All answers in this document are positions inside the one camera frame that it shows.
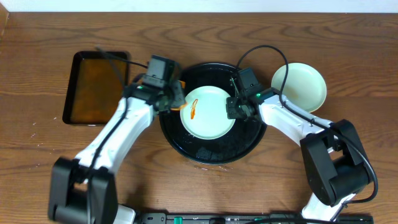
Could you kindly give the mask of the orange green sponge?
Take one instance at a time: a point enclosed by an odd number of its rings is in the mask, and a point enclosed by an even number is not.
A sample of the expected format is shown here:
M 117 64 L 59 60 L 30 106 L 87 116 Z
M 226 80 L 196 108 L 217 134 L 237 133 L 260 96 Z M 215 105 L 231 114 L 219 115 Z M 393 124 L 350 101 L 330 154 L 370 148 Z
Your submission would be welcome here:
M 170 106 L 170 109 L 172 111 L 180 111 L 187 105 L 185 100 L 184 89 L 185 89 L 185 82 L 181 80 L 173 82 L 172 84 L 173 98 L 172 98 L 172 104 Z

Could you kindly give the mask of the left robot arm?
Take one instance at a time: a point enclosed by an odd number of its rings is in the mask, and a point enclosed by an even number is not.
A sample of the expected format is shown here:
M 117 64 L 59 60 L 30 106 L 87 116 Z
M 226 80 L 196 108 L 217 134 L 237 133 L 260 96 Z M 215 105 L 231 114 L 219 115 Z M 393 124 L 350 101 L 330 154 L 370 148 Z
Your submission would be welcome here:
M 146 73 L 123 88 L 99 135 L 74 159 L 52 167 L 47 215 L 59 223 L 133 223 L 134 209 L 118 203 L 115 176 L 132 145 L 159 113 L 185 105 L 180 65 L 153 55 Z

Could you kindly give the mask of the light blue plate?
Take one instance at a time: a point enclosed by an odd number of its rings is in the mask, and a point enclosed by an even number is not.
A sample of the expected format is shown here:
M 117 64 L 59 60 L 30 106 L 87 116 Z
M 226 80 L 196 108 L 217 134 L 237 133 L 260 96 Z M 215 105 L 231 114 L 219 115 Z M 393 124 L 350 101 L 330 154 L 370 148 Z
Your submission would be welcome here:
M 311 113 L 321 107 L 326 99 L 326 83 L 322 75 L 304 63 L 290 63 L 288 77 L 282 94 L 299 108 Z
M 183 127 L 196 138 L 212 140 L 224 136 L 234 125 L 226 112 L 230 95 L 215 86 L 201 86 L 186 97 L 187 106 L 180 110 Z

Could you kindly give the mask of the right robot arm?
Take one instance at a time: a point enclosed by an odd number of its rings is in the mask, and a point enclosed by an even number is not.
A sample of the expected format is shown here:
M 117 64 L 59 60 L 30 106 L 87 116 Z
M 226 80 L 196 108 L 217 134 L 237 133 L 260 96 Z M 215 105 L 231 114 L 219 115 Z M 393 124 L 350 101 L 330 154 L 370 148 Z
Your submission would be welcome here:
M 334 123 L 306 112 L 279 90 L 265 89 L 251 68 L 235 72 L 230 82 L 235 96 L 226 100 L 229 119 L 257 119 L 300 146 L 312 190 L 303 218 L 336 221 L 355 195 L 376 182 L 352 123 Z

